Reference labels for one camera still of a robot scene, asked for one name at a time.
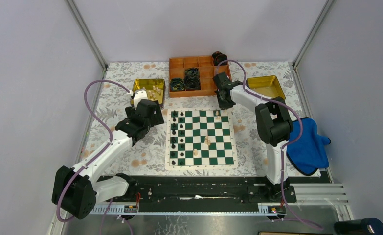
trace chess square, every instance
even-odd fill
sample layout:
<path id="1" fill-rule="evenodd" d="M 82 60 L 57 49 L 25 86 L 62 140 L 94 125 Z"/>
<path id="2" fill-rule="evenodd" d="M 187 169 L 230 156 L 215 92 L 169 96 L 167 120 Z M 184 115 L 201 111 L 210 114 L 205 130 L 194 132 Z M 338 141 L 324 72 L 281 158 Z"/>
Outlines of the chess square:
<path id="1" fill-rule="evenodd" d="M 185 123 L 192 123 L 193 118 L 192 117 L 185 117 Z"/>
<path id="2" fill-rule="evenodd" d="M 210 159 L 209 158 L 202 158 L 202 165 L 210 165 Z"/>
<path id="3" fill-rule="evenodd" d="M 207 117 L 200 117 L 200 123 L 207 123 Z"/>
<path id="4" fill-rule="evenodd" d="M 232 149 L 231 143 L 224 143 L 225 149 Z"/>
<path id="5" fill-rule="evenodd" d="M 185 158 L 185 151 L 178 151 L 178 158 Z"/>
<path id="6" fill-rule="evenodd" d="M 223 143 L 223 136 L 216 136 L 216 143 Z"/>
<path id="7" fill-rule="evenodd" d="M 214 133 L 216 136 L 222 136 L 223 135 L 223 129 L 214 129 Z"/>
<path id="8" fill-rule="evenodd" d="M 223 129 L 229 129 L 229 123 L 228 122 L 222 122 L 222 128 Z"/>
<path id="9" fill-rule="evenodd" d="M 207 130 L 206 129 L 202 129 L 200 130 L 200 136 L 207 136 Z"/>
<path id="10" fill-rule="evenodd" d="M 185 150 L 186 151 L 193 151 L 194 150 L 193 143 L 186 143 L 185 144 Z"/>
<path id="11" fill-rule="evenodd" d="M 222 123 L 221 122 L 217 122 L 214 124 L 214 129 L 222 129 Z"/>
<path id="12" fill-rule="evenodd" d="M 199 136 L 200 130 L 193 130 L 193 136 Z"/>
<path id="13" fill-rule="evenodd" d="M 193 151 L 186 151 L 185 158 L 193 158 Z"/>
<path id="14" fill-rule="evenodd" d="M 194 165 L 202 165 L 202 158 L 194 158 Z"/>
<path id="15" fill-rule="evenodd" d="M 224 150 L 225 151 L 225 157 L 233 157 L 233 150 Z"/>
<path id="16" fill-rule="evenodd" d="M 218 158 L 217 165 L 226 165 L 226 158 Z"/>
<path id="17" fill-rule="evenodd" d="M 225 157 L 225 151 L 224 150 L 217 150 L 217 157 L 218 158 L 223 158 Z"/>
<path id="18" fill-rule="evenodd" d="M 207 123 L 207 129 L 214 129 L 214 123 Z"/>
<path id="19" fill-rule="evenodd" d="M 224 136 L 230 136 L 230 129 L 223 129 Z"/>
<path id="20" fill-rule="evenodd" d="M 185 136 L 193 136 L 193 130 L 185 130 Z"/>
<path id="21" fill-rule="evenodd" d="M 177 158 L 177 151 L 170 151 L 170 158 Z"/>
<path id="22" fill-rule="evenodd" d="M 201 140 L 200 136 L 193 136 L 193 143 L 201 143 L 200 140 Z"/>
<path id="23" fill-rule="evenodd" d="M 202 158 L 208 158 L 209 157 L 208 150 L 202 150 L 201 155 L 202 155 Z"/>
<path id="24" fill-rule="evenodd" d="M 210 165 L 217 165 L 217 158 L 209 158 Z"/>
<path id="25" fill-rule="evenodd" d="M 177 148 L 178 148 L 179 151 L 184 151 L 185 150 L 185 143 L 177 144 Z"/>
<path id="26" fill-rule="evenodd" d="M 224 150 L 225 149 L 225 145 L 223 143 L 216 143 L 216 149 L 217 150 Z"/>
<path id="27" fill-rule="evenodd" d="M 207 123 L 212 123 L 212 122 L 214 122 L 214 117 L 213 116 L 211 116 L 211 117 L 207 117 Z"/>
<path id="28" fill-rule="evenodd" d="M 231 142 L 231 137 L 230 136 L 223 136 L 223 142 L 230 143 Z"/>
<path id="29" fill-rule="evenodd" d="M 209 158 L 216 158 L 217 157 L 217 150 L 209 150 L 208 151 L 208 157 Z"/>

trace white enclosure wall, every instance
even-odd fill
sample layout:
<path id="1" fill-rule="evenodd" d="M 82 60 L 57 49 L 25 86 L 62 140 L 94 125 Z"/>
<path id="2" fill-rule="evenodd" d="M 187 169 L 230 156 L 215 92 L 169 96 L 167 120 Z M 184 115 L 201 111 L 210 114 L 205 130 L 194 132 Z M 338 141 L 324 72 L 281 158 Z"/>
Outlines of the white enclosure wall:
<path id="1" fill-rule="evenodd" d="M 101 72 L 64 0 L 0 0 L 0 235 L 46 233 L 56 170 L 76 160 L 83 91 Z"/>
<path id="2" fill-rule="evenodd" d="M 299 74 L 354 216 L 383 222 L 383 1 L 338 0 Z"/>
<path id="3" fill-rule="evenodd" d="M 293 61 L 325 0 L 76 0 L 107 62 Z"/>

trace blue glove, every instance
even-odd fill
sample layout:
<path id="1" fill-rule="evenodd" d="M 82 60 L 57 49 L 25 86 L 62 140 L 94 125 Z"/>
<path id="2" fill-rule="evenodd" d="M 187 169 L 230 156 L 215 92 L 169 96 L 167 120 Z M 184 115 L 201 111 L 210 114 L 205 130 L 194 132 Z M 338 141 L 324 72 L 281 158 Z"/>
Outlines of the blue glove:
<path id="1" fill-rule="evenodd" d="M 318 135 L 318 127 L 314 120 L 305 117 L 302 120 L 304 127 L 301 138 L 288 145 L 287 156 L 295 168 L 306 176 L 313 175 L 320 168 L 330 166 L 324 145 L 331 143 L 330 138 Z M 289 141 L 299 134 L 298 121 L 293 122 L 293 131 Z"/>

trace floral patterned surface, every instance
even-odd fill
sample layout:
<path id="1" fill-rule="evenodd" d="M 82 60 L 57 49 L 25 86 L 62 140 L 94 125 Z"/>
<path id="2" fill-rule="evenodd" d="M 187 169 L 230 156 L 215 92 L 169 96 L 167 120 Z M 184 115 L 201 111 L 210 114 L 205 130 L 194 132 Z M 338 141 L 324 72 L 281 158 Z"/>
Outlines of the floral patterned surface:
<path id="1" fill-rule="evenodd" d="M 300 106 L 299 97 L 290 72 L 288 62 L 241 62 L 248 77 L 276 75 L 286 96 L 286 104 L 293 107 L 302 117 L 305 114 Z M 233 80 L 243 80 L 243 72 L 237 64 L 230 63 Z M 138 78 L 163 78 L 168 89 L 168 62 L 159 63 L 110 63 L 106 79 L 118 82 L 128 89 Z M 125 107 L 130 105 L 129 95 L 112 84 L 104 84 L 96 113 L 112 130 L 126 117 Z M 167 117 L 167 108 L 213 107 L 218 108 L 215 96 L 169 98 L 165 95 L 165 108 L 162 113 Z M 106 175 L 123 172 L 128 175 L 187 175 L 187 176 L 265 176 L 268 167 L 266 146 L 260 140 L 256 129 L 255 114 L 241 105 L 232 108 L 233 128 L 235 132 L 239 166 L 236 169 L 218 170 L 166 170 L 164 166 L 164 143 L 166 125 L 151 128 L 150 132 L 133 148 L 121 155 L 105 171 Z M 87 157 L 108 139 L 108 133 L 97 121 L 89 131 L 89 137 L 81 158 Z M 302 176 L 287 161 L 289 176 Z"/>

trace green and white chessboard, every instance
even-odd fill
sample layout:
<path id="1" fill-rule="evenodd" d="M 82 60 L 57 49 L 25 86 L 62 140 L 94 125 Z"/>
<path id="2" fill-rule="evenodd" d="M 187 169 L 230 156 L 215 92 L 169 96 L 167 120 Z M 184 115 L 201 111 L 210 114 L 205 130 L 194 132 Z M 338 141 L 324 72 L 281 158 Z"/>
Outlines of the green and white chessboard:
<path id="1" fill-rule="evenodd" d="M 211 141 L 210 145 L 204 143 L 206 136 Z M 227 110 L 168 109 L 165 152 L 167 170 L 225 169 L 237 166 L 233 124 Z"/>

